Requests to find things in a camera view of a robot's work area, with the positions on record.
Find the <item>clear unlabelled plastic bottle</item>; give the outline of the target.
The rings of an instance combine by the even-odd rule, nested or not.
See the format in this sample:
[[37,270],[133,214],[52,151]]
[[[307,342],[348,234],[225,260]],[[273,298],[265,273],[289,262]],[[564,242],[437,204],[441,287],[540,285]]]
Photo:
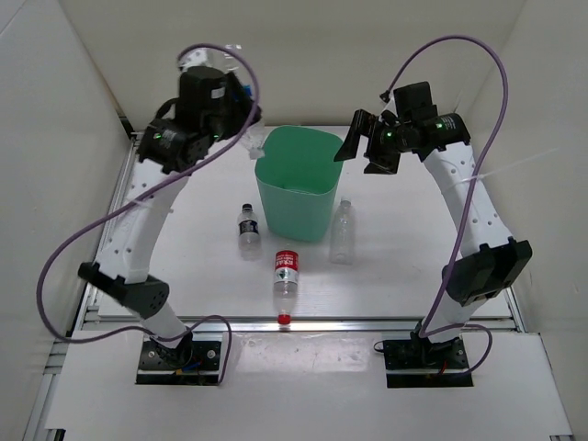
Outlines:
[[355,250],[355,207],[349,198],[341,198],[331,225],[329,259],[334,264],[352,265]]

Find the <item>dark label Pepsi bottle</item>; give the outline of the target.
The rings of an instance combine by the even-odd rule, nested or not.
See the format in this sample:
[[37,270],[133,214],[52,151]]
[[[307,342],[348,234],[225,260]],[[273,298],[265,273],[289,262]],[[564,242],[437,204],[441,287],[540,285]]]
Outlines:
[[250,203],[242,205],[238,220],[238,247],[241,258],[254,261],[261,256],[262,244],[258,218]]

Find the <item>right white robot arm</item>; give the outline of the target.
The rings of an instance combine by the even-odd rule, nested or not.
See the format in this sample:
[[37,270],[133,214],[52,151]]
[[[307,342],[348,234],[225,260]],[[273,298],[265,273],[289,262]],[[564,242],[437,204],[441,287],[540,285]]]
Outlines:
[[418,327],[420,339],[413,343],[415,361],[431,368],[445,357],[445,343],[459,336],[472,314],[514,283],[532,248],[529,241],[514,238],[493,206],[481,182],[481,159],[474,155],[458,114],[401,120],[389,111],[378,117],[359,109],[335,161],[355,158],[361,138],[367,138],[367,174],[394,175],[402,154],[417,155],[456,227],[440,290]]

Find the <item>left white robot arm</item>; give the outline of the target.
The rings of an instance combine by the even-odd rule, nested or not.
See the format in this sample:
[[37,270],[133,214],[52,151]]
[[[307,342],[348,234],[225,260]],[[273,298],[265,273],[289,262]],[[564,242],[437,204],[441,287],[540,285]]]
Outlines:
[[187,328],[167,300],[169,287],[149,273],[154,246],[186,171],[204,160],[217,141],[235,136],[260,118],[233,73],[196,68],[179,79],[178,96],[166,101],[141,136],[128,187],[130,208],[118,215],[106,245],[78,275],[137,318],[173,368],[189,363]]

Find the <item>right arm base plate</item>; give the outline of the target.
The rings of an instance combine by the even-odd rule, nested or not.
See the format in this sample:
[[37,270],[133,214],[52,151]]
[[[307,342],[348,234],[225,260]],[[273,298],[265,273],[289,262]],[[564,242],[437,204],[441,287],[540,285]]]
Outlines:
[[388,389],[473,386],[461,337],[432,344],[413,335],[409,340],[382,340],[376,342],[373,348],[384,357]]

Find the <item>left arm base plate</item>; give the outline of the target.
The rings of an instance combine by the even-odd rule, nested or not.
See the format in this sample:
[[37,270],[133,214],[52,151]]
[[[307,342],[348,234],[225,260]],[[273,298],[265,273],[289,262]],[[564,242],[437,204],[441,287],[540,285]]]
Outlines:
[[217,386],[221,373],[222,337],[193,334],[184,348],[159,346],[153,339],[142,342],[135,383],[158,386]]

